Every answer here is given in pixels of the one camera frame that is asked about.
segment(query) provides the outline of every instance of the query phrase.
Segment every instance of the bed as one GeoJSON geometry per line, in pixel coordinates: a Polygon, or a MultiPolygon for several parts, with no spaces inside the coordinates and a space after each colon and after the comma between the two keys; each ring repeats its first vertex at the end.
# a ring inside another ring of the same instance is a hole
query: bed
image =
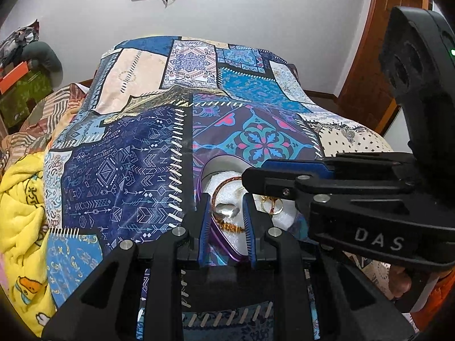
{"type": "MultiPolygon", "coordinates": [[[[204,165],[216,156],[260,166],[269,158],[314,160],[338,152],[391,151],[375,132],[313,103],[295,67],[270,51],[241,45],[176,36],[124,41],[103,55],[84,97],[76,84],[50,95],[1,150],[6,170],[25,155],[45,151],[40,248],[45,246],[47,277],[38,281],[38,291],[40,301],[51,299],[57,308],[120,241],[155,240],[178,226],[199,198],[204,165]]],[[[296,220],[292,226],[301,239],[302,225],[296,220]]],[[[222,247],[210,242],[207,265],[229,260],[222,247]]],[[[146,273],[138,338],[147,282],[146,273]]],[[[21,291],[21,283],[13,289],[8,283],[2,282],[5,292],[21,291]]],[[[187,295],[186,337],[208,337],[216,331],[213,324],[226,322],[232,313],[192,312],[197,299],[189,288],[182,292],[187,295]],[[201,322],[206,333],[196,332],[201,322]]],[[[55,309],[48,305],[46,314],[31,305],[23,313],[39,335],[55,309]]],[[[252,339],[256,332],[270,339],[268,304],[252,306],[261,309],[259,317],[253,321],[251,311],[240,322],[243,310],[234,309],[226,336],[252,339]]]]}

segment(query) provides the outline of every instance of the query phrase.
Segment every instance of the wooden door frame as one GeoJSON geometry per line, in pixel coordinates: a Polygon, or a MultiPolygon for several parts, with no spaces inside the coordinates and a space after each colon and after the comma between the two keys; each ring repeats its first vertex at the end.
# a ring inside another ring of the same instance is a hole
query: wooden door frame
{"type": "MultiPolygon", "coordinates": [[[[343,95],[345,95],[348,92],[352,82],[355,79],[355,74],[354,73],[356,72],[356,69],[357,69],[357,67],[359,65],[362,51],[365,48],[365,44],[366,44],[366,41],[367,41],[368,33],[369,33],[370,28],[371,28],[371,23],[372,23],[372,20],[373,20],[373,13],[374,13],[375,8],[376,8],[376,1],[377,0],[371,0],[370,1],[370,7],[369,7],[369,10],[368,10],[368,16],[367,16],[367,20],[365,22],[365,28],[363,29],[362,37],[360,39],[359,47],[357,48],[357,52],[356,52],[354,60],[352,62],[351,69],[349,70],[349,73],[348,73],[348,75],[346,77],[346,80],[345,80],[345,82],[343,84],[343,88],[341,89],[340,96],[338,97],[338,102],[340,102],[342,100],[343,95]]],[[[428,9],[428,2],[429,2],[429,0],[422,0],[422,8],[423,9],[428,9]]],[[[389,126],[392,124],[392,122],[395,119],[395,117],[396,117],[396,115],[397,115],[399,110],[400,110],[400,106],[397,105],[397,103],[395,102],[395,99],[393,99],[392,102],[390,103],[390,105],[388,106],[387,110],[385,111],[383,117],[379,121],[378,125],[374,129],[374,131],[379,133],[380,135],[384,135],[384,133],[389,128],[389,126]]]]}

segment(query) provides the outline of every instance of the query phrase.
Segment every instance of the metal bolt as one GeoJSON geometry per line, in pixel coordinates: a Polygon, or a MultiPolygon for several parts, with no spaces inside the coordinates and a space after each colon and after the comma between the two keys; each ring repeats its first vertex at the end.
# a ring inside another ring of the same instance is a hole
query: metal bolt
{"type": "Polygon", "coordinates": [[[326,251],[330,251],[330,250],[334,249],[332,246],[325,245],[325,244],[321,244],[321,248],[326,251]]]}
{"type": "Polygon", "coordinates": [[[184,227],[172,228],[172,234],[174,236],[183,236],[187,230],[184,227]]]}
{"type": "Polygon", "coordinates": [[[277,227],[272,227],[268,229],[268,234],[272,237],[278,237],[281,235],[281,229],[277,227]]]}
{"type": "Polygon", "coordinates": [[[123,240],[120,243],[120,248],[122,250],[129,250],[131,247],[133,247],[133,241],[131,241],[131,240],[123,240]]]}
{"type": "Polygon", "coordinates": [[[314,195],[313,200],[316,202],[323,202],[326,203],[327,201],[330,200],[330,196],[326,194],[319,194],[319,195],[314,195]]]}

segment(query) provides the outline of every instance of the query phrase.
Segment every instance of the bracelet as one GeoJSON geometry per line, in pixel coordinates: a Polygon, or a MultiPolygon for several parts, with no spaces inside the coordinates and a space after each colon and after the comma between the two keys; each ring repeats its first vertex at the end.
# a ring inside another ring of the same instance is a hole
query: bracelet
{"type": "Polygon", "coordinates": [[[226,184],[228,184],[229,182],[238,181],[241,179],[242,179],[242,176],[228,178],[227,180],[224,180],[223,182],[221,182],[218,185],[218,187],[215,189],[215,191],[213,191],[212,201],[210,203],[211,209],[212,209],[212,216],[215,219],[215,222],[217,222],[217,224],[219,225],[219,227],[222,230],[225,230],[227,232],[242,233],[242,232],[245,232],[245,229],[242,227],[239,227],[238,225],[235,225],[233,223],[225,222],[222,218],[215,216],[215,201],[217,199],[217,196],[218,196],[220,190],[226,184]]]}

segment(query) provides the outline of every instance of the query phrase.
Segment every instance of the cartoon duck print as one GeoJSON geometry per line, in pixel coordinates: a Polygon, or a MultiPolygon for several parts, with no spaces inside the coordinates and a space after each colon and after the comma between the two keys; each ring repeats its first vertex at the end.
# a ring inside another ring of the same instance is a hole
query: cartoon duck print
{"type": "Polygon", "coordinates": [[[42,284],[27,277],[17,277],[15,288],[20,291],[24,304],[30,304],[31,299],[41,288],[42,284]]]}
{"type": "Polygon", "coordinates": [[[51,319],[50,317],[48,317],[46,314],[44,313],[38,313],[37,315],[35,315],[36,317],[36,320],[38,322],[38,324],[40,326],[45,326],[47,324],[47,322],[49,321],[49,319],[51,319]]]}

